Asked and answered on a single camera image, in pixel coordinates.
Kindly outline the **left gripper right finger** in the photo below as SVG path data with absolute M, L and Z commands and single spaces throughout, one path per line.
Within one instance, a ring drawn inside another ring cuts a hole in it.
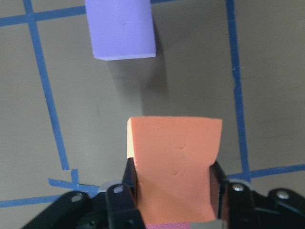
M 218 162 L 209 167 L 210 203 L 223 229 L 258 229 L 252 191 L 240 182 L 230 181 Z

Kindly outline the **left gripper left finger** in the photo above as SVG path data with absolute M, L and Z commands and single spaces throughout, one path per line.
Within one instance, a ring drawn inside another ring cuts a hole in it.
M 128 158 L 122 182 L 107 188 L 105 198 L 109 228 L 144 229 L 145 223 L 138 209 L 138 177 L 134 159 Z

